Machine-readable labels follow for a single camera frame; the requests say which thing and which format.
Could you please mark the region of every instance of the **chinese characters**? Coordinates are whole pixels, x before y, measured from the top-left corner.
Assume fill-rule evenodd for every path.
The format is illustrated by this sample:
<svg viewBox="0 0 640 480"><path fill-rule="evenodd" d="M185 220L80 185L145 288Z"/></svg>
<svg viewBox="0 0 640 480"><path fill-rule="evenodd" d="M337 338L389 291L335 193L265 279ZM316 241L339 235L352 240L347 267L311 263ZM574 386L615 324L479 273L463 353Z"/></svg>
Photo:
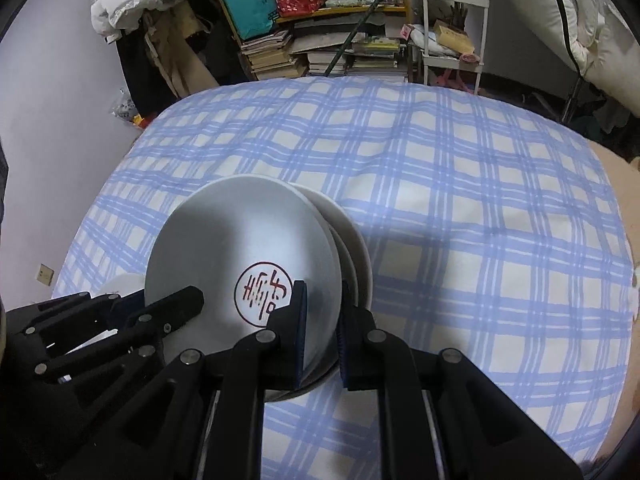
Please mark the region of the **chinese characters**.
<svg viewBox="0 0 640 480"><path fill-rule="evenodd" d="M280 266L271 262L253 264L236 283L236 309L248 323L266 326L269 314L289 303L291 287L289 275Z"/></svg>

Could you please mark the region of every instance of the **checkered blanket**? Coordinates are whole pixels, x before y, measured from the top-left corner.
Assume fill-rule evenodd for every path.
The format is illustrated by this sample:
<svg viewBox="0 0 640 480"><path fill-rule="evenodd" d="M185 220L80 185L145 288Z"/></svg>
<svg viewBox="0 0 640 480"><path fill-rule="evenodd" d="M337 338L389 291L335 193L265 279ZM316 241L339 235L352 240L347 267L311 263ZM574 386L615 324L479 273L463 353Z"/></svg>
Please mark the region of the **checkered blanket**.
<svg viewBox="0 0 640 480"><path fill-rule="evenodd" d="M55 294L145 272L168 214L235 173L334 198L365 237L381 328L414 348L460 348L575 460L595 455L625 378L632 262L583 138L499 101L366 78L202 92L164 111L113 172ZM334 377L266 407L263 478L378 475L374 394Z"/></svg>

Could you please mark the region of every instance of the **wall switch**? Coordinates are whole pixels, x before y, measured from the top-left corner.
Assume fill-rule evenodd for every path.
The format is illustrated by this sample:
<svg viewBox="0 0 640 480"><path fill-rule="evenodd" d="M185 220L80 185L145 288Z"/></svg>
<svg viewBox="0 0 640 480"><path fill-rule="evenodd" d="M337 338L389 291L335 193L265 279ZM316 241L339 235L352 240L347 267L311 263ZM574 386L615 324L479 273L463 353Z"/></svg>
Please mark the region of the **wall switch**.
<svg viewBox="0 0 640 480"><path fill-rule="evenodd" d="M38 280L40 283L44 283L47 286L51 286L51 282L53 280L53 269L49 269L49 267L47 267L46 265L40 264L40 269L38 270L36 280Z"/></svg>

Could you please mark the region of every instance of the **stack of plates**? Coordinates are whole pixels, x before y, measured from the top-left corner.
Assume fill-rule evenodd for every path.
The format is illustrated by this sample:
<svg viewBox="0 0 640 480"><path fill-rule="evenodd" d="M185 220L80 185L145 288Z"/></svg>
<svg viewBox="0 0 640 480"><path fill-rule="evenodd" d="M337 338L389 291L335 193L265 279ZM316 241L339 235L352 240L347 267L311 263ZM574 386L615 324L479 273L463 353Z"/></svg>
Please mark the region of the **stack of plates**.
<svg viewBox="0 0 640 480"><path fill-rule="evenodd" d="M306 282L308 311L301 394L335 369L335 327L346 280L356 305L370 308L369 255L357 227L315 190L258 175L222 178L201 188L167 219L151 252L145 303L188 285L204 294L202 312L164 338L169 362L187 348L232 348L289 304Z"/></svg>

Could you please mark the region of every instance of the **stack of books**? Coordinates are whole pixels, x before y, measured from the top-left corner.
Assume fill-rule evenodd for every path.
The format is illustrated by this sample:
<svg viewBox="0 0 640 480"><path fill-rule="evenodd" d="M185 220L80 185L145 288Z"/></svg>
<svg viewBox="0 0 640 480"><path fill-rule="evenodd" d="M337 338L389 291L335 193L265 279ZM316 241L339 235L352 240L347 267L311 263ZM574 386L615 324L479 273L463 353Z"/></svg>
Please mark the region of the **stack of books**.
<svg viewBox="0 0 640 480"><path fill-rule="evenodd" d="M300 77L306 65L290 54L292 37L288 30L279 30L242 44L241 51L249 59L259 80L275 77Z"/></svg>
<svg viewBox="0 0 640 480"><path fill-rule="evenodd" d="M324 71L329 67L329 64L335 57L337 49L333 50L314 50L306 53L306 58L309 62L309 75L324 75ZM340 56L338 62L331 70L331 76L344 75L347 69L347 60L344 54Z"/></svg>
<svg viewBox="0 0 640 480"><path fill-rule="evenodd" d="M348 75L364 75L384 81L404 81L406 67L398 65L400 41L395 38L367 38L351 44L353 63Z"/></svg>

